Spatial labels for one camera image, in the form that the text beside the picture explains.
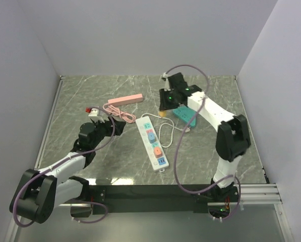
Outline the orange charger plug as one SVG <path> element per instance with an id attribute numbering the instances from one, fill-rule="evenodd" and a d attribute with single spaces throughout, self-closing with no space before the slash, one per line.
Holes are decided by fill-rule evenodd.
<path id="1" fill-rule="evenodd" d="M 160 117 L 166 117 L 166 111 L 159 111 L 158 114 Z"/>

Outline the teal triangular socket adapter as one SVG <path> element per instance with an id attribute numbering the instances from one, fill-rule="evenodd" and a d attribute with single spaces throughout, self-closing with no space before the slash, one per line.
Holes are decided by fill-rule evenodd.
<path id="1" fill-rule="evenodd" d="M 195 111 L 186 107 L 186 106 L 180 106 L 176 109 L 172 110 L 173 114 L 181 119 L 186 124 L 189 122 L 189 120 L 192 119 L 192 117 L 195 115 Z"/>

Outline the blue charger plug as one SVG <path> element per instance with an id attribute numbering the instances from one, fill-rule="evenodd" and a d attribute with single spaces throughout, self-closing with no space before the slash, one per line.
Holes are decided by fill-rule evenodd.
<path id="1" fill-rule="evenodd" d="M 153 144 L 156 141 L 156 137 L 155 137 L 154 133 L 148 133 L 147 137 L 148 137 L 150 144 Z"/>

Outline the pink charger plug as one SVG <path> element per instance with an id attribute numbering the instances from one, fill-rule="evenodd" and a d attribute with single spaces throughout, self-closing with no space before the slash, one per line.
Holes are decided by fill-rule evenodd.
<path id="1" fill-rule="evenodd" d="M 162 156 L 162 151 L 161 151 L 161 149 L 159 147 L 155 147 L 153 149 L 153 152 L 154 152 L 154 155 L 155 155 L 156 158 L 159 158 L 159 157 Z"/>

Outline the white multicolour power strip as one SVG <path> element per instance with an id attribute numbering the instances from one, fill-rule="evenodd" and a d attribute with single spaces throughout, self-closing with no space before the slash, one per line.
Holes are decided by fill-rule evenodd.
<path id="1" fill-rule="evenodd" d="M 153 127 L 150 118 L 148 116 L 144 116 L 136 119 L 135 123 L 137 125 L 138 131 L 140 133 L 141 139 L 143 141 L 153 170 L 158 172 L 164 172 L 165 169 L 169 167 L 169 162 L 165 156 L 164 150 L 159 142 L 159 138 L 155 132 L 155 128 Z M 148 133 L 154 133 L 156 137 L 156 141 L 153 144 L 150 144 L 148 140 Z M 155 147 L 159 147 L 162 151 L 162 156 L 159 158 L 156 158 L 154 155 L 153 149 Z"/>

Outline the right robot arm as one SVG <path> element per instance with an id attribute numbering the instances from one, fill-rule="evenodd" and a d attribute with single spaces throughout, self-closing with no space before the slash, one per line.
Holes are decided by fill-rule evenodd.
<path id="1" fill-rule="evenodd" d="M 164 88 L 159 90 L 160 111 L 173 110 L 184 105 L 204 118 L 217 132 L 215 150 L 219 161 L 210 190 L 215 201 L 222 201 L 231 189 L 238 164 L 251 146 L 247 118 L 235 115 L 212 101 L 197 85 L 188 85 L 182 73 L 164 73 Z"/>

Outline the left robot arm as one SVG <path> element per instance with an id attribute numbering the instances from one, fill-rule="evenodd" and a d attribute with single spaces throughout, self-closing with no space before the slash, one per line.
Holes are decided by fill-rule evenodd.
<path id="1" fill-rule="evenodd" d="M 111 117 L 107 121 L 91 121 L 80 126 L 77 140 L 72 150 L 56 163 L 39 169 L 26 170 L 17 186 L 9 210 L 19 227 L 33 223 L 44 223 L 55 207 L 69 200 L 100 206 L 92 201 L 89 182 L 74 173 L 86 168 L 93 161 L 99 143 L 105 138 L 113 139 L 123 133 L 126 122 Z"/>

